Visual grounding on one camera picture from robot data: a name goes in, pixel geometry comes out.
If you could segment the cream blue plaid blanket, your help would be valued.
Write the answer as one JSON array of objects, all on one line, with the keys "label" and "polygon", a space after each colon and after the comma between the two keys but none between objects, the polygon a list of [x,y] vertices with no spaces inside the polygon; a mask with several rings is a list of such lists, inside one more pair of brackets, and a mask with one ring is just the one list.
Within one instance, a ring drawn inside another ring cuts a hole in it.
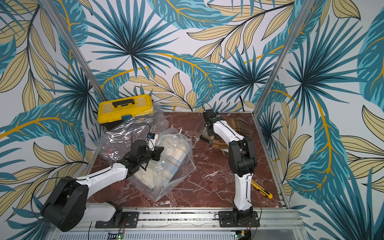
[{"label": "cream blue plaid blanket", "polygon": [[140,168],[134,177],[151,190],[160,183],[164,187],[172,180],[187,155],[186,146],[165,147],[159,162],[150,160],[147,169]]}]

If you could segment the clear plastic vacuum bag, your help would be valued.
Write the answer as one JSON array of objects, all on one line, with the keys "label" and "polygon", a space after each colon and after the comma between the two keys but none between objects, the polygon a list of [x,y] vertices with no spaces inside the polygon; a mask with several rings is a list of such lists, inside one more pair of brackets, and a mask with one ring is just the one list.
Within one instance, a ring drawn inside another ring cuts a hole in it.
[{"label": "clear plastic vacuum bag", "polygon": [[107,131],[99,147],[108,164],[127,165],[129,182],[154,202],[196,169],[192,141],[158,110]]}]

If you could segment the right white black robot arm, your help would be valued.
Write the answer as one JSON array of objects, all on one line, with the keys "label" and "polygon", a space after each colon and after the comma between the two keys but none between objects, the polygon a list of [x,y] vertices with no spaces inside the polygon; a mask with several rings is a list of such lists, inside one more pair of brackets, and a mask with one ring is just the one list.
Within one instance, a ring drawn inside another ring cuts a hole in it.
[{"label": "right white black robot arm", "polygon": [[212,109],[203,111],[208,136],[219,136],[229,148],[229,167],[235,177],[234,220],[243,223],[253,216],[251,180],[257,160],[252,138],[237,133]]}]

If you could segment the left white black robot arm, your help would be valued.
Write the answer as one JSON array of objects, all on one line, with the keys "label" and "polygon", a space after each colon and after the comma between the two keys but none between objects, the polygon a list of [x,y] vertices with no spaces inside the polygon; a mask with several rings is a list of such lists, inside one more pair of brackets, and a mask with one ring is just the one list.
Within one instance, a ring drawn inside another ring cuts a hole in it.
[{"label": "left white black robot arm", "polygon": [[130,178],[139,169],[145,170],[150,161],[158,162],[164,147],[149,147],[145,140],[136,140],[130,151],[110,167],[79,178],[64,177],[44,203],[40,213],[43,220],[62,232],[78,224],[95,222],[104,227],[122,227],[123,209],[114,203],[88,203],[100,190]]}]

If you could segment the yellow black toolbox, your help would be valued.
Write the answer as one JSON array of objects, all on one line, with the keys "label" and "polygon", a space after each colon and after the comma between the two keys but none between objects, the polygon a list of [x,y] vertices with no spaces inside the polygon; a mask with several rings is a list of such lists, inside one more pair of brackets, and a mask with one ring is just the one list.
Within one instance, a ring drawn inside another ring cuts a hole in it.
[{"label": "yellow black toolbox", "polygon": [[100,103],[98,122],[99,124],[107,124],[123,120],[126,116],[144,116],[153,112],[154,106],[149,95],[111,100]]}]

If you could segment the yellow utility knife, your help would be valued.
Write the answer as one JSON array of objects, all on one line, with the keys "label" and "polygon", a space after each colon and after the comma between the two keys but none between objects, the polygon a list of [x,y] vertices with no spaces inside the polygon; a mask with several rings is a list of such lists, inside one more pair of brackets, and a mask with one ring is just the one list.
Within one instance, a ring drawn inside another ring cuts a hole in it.
[{"label": "yellow utility knife", "polygon": [[256,181],[251,180],[251,185],[254,189],[256,189],[261,195],[263,195],[265,198],[272,199],[273,195],[266,190],[264,187],[259,185]]}]

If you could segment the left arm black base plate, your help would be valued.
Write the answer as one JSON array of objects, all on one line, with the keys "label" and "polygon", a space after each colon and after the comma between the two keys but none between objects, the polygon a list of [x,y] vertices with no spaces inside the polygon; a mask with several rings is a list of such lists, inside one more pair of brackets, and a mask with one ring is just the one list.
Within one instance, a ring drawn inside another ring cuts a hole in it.
[{"label": "left arm black base plate", "polygon": [[135,229],[138,224],[139,212],[121,212],[115,214],[110,221],[97,221],[96,229]]}]

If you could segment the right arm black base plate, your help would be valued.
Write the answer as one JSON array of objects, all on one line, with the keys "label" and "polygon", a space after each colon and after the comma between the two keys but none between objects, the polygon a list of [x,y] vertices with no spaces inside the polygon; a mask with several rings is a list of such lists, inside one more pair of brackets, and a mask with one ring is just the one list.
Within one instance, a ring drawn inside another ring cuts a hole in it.
[{"label": "right arm black base plate", "polygon": [[217,214],[221,228],[256,228],[260,226],[260,218],[256,211],[248,217],[239,217],[233,211],[219,211]]}]

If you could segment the aluminium front rail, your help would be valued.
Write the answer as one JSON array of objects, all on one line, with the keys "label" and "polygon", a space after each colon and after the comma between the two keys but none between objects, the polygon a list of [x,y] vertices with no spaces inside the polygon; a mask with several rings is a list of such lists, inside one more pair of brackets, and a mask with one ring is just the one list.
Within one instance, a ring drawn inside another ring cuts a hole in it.
[{"label": "aluminium front rail", "polygon": [[46,240],[308,240],[299,212],[284,208],[255,208],[255,218],[232,224],[219,213],[229,208],[125,208],[125,226],[108,228],[80,223],[68,232],[55,227]]}]

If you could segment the right aluminium corner post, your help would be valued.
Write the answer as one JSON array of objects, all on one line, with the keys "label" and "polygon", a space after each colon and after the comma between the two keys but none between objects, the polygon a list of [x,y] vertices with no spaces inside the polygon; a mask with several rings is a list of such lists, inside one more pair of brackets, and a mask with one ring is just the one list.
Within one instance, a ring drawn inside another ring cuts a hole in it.
[{"label": "right aluminium corner post", "polygon": [[260,97],[258,99],[258,103],[257,103],[257,105],[253,111],[253,117],[257,117],[258,114],[261,112],[263,104],[266,101],[266,99],[268,98],[269,91],[271,90],[271,88],[273,86],[274,80],[277,77],[278,72],[281,69],[285,58],[289,54],[297,36],[301,30],[302,25],[305,23],[307,16],[310,14],[310,10],[311,10],[311,7],[313,6],[314,2],[315,1],[304,1],[303,2],[302,8],[300,9],[300,12],[298,13],[297,18],[293,22],[292,30],[287,35],[285,44],[283,45],[282,50],[281,50],[281,52],[277,58],[277,61],[275,62],[275,65],[271,71],[271,74],[270,74],[266,84],[264,85],[262,94],[260,95]]}]

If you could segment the aluminium corner post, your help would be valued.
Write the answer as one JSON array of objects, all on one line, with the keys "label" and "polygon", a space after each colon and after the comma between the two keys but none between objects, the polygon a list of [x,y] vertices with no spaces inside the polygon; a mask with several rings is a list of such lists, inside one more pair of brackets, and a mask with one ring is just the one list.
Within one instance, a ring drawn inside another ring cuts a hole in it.
[{"label": "aluminium corner post", "polygon": [[292,30],[287,35],[285,44],[283,45],[282,50],[281,50],[281,52],[277,58],[277,61],[275,62],[275,65],[271,71],[271,74],[270,74],[266,84],[264,85],[262,94],[260,95],[260,97],[258,99],[258,103],[257,103],[257,105],[253,111],[253,117],[257,117],[258,114],[261,112],[263,104],[266,101],[266,99],[268,98],[269,91],[271,90],[271,88],[273,86],[274,80],[277,77],[278,72],[281,69],[285,58],[289,54],[297,36],[301,30],[302,25],[305,23],[307,16],[310,14],[310,10],[311,10],[311,7],[313,6],[314,2],[315,1],[304,1],[303,2],[302,8],[300,9],[300,12],[298,13],[297,18],[293,22]]},{"label": "aluminium corner post", "polygon": [[72,52],[74,58],[77,60],[78,65],[81,67],[89,82],[93,86],[94,91],[99,95],[102,102],[107,101],[106,95],[103,93],[101,86],[99,85],[95,75],[89,67],[86,59],[82,55],[80,48],[78,47],[75,39],[73,38],[69,30],[69,24],[66,26],[66,21],[60,16],[58,9],[55,7],[52,1],[42,0],[41,4],[43,8],[47,11],[47,14],[52,20],[53,24],[57,27],[58,32],[61,34],[64,41],[68,45],[69,50]]}]

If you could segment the left aluminium corner post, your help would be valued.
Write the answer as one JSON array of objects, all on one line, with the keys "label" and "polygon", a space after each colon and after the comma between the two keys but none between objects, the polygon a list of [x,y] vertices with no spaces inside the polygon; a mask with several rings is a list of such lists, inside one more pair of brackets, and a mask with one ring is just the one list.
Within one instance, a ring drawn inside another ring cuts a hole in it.
[{"label": "left aluminium corner post", "polygon": [[107,101],[106,95],[103,93],[101,86],[99,85],[95,75],[89,67],[86,59],[82,55],[80,48],[78,47],[75,39],[73,38],[69,30],[69,24],[66,26],[66,21],[60,16],[58,9],[55,7],[52,1],[42,0],[41,4],[43,8],[47,11],[47,14],[52,20],[53,24],[57,27],[58,32],[61,34],[64,41],[68,45],[69,50],[72,52],[74,58],[77,60],[78,65],[81,67],[89,82],[93,86],[94,91],[99,95],[102,102]]}]

